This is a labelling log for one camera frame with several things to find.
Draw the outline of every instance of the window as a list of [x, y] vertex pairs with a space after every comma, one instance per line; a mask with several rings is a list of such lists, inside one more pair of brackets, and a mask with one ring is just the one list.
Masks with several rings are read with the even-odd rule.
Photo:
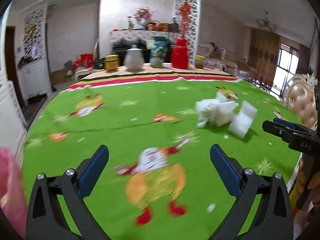
[[281, 43], [271, 91], [279, 96], [282, 95], [287, 81], [290, 80], [297, 71], [298, 62], [299, 52], [292, 47]]

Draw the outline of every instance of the red bag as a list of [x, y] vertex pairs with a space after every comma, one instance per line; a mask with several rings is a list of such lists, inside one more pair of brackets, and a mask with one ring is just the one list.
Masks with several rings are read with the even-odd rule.
[[77, 68], [82, 67], [82, 61], [81, 59], [77, 59], [74, 63], [73, 63], [73, 70], [76, 70]]
[[81, 61], [86, 68], [93, 67], [93, 54], [81, 54]]

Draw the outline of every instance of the yellow jar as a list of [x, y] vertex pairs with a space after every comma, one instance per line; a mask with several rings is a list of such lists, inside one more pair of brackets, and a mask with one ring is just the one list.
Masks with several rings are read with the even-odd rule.
[[119, 58], [118, 55], [109, 55], [106, 56], [106, 61], [104, 63], [104, 68], [107, 71], [116, 71], [119, 67]]
[[196, 68], [203, 68], [205, 59], [206, 59], [206, 57], [197, 55], [196, 56]]

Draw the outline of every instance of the white teapot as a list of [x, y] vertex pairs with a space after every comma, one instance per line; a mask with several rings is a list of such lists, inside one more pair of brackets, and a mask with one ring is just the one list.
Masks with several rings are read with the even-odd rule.
[[127, 50], [124, 58], [124, 64], [128, 71], [138, 71], [144, 63], [142, 49], [138, 49], [137, 45], [132, 45], [131, 49]]

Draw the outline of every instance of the chandelier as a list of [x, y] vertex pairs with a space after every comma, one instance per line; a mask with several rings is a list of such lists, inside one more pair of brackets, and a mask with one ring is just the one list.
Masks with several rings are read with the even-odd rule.
[[271, 23], [268, 19], [268, 12], [266, 12], [266, 17], [264, 19], [256, 19], [256, 23], [259, 29], [267, 31], [267, 32], [272, 32], [275, 33], [277, 31], [277, 25]]

